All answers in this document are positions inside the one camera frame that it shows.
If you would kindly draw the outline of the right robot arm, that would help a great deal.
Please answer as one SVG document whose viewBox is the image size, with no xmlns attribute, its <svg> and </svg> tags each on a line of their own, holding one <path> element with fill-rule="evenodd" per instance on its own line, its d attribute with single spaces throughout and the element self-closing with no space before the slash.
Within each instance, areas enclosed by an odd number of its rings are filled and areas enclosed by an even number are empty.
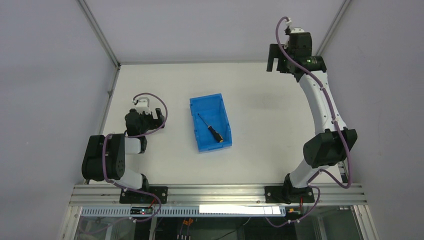
<svg viewBox="0 0 424 240">
<path fill-rule="evenodd" d="M 310 183 L 321 173 L 329 175 L 342 188 L 351 187 L 351 172 L 347 183 L 336 179 L 327 169 L 342 161 L 351 162 L 351 149 L 358 139 L 355 129 L 349 129 L 334 104 L 328 83 L 324 59 L 312 54 L 312 37 L 301 28 L 288 29 L 288 40 L 269 46 L 267 71 L 273 70 L 277 59 L 277 71 L 291 74 L 305 93 L 311 109 L 315 136 L 303 146 L 303 160 L 284 178 L 279 197 L 284 203 L 292 203 L 312 192 Z"/>
</svg>

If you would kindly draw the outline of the black yellow screwdriver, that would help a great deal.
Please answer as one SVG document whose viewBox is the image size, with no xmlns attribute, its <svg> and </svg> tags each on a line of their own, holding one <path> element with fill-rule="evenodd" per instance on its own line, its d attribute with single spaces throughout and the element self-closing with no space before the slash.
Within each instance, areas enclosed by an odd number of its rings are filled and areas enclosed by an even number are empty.
<svg viewBox="0 0 424 240">
<path fill-rule="evenodd" d="M 198 117 L 206 124 L 207 129 L 212 134 L 213 138 L 218 142 L 222 143 L 224 141 L 224 138 L 220 133 L 218 133 L 210 124 L 208 124 L 205 119 L 198 113 Z"/>
</svg>

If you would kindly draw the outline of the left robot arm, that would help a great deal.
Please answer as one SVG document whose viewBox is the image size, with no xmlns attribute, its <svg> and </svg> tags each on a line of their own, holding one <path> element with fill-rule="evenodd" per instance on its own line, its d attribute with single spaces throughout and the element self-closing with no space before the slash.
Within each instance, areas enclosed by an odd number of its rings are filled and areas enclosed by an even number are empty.
<svg viewBox="0 0 424 240">
<path fill-rule="evenodd" d="M 157 118 L 153 117 L 151 111 L 132 108 L 124 117 L 124 133 L 90 136 L 81 165 L 84 179 L 106 181 L 118 184 L 123 189 L 149 192 L 147 177 L 130 169 L 126 164 L 126 156 L 143 154 L 148 143 L 145 134 L 165 126 L 165 116 L 161 109 L 156 108 L 155 112 Z"/>
</svg>

